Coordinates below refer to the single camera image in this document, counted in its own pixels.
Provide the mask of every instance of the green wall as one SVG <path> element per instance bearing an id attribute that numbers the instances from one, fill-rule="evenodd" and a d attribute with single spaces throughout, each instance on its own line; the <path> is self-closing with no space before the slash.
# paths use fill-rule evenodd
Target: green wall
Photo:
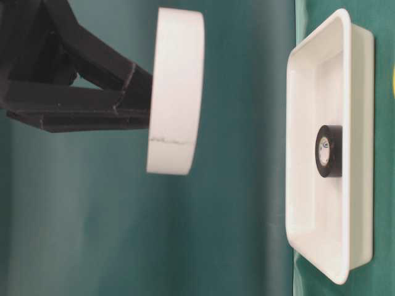
<path id="1" fill-rule="evenodd" d="M 82 25 L 150 71 L 158 6 L 203 12 L 196 159 L 188 177 L 147 175 L 147 131 L 48 134 L 2 113 L 2 295 L 291 295 L 293 1 L 70 3 Z"/>

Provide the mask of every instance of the green backdrop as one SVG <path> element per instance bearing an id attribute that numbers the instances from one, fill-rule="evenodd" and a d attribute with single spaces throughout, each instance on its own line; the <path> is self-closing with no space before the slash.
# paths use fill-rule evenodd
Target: green backdrop
<path id="1" fill-rule="evenodd" d="M 0 294 L 291 295 L 285 77 L 294 2 L 70 3 L 82 25 L 150 71 L 158 6 L 203 12 L 196 159 L 188 177 L 147 175 L 147 131 L 48 134 L 2 112 Z"/>
<path id="2" fill-rule="evenodd" d="M 393 0 L 296 0 L 296 31 L 300 40 L 336 9 L 345 8 L 351 20 L 375 35 L 375 196 L 374 257 L 351 271 L 337 286 L 298 254 L 294 257 L 294 295 L 395 295 L 395 161 L 393 68 L 395 2 Z"/>

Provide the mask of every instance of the white tray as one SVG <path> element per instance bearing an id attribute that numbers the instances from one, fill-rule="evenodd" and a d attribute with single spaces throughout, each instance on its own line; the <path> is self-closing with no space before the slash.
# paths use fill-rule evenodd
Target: white tray
<path id="1" fill-rule="evenodd" d="M 337 10 L 290 54 L 287 70 L 286 233 L 333 282 L 373 255 L 373 35 Z M 340 178 L 315 163 L 322 125 L 343 127 Z"/>

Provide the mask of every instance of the black tape roll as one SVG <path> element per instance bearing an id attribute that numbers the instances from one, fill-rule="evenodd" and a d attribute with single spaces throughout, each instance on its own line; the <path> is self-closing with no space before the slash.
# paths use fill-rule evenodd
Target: black tape roll
<path id="1" fill-rule="evenodd" d="M 323 125 L 315 141 L 315 162 L 324 178 L 341 177 L 343 129 L 340 125 Z"/>

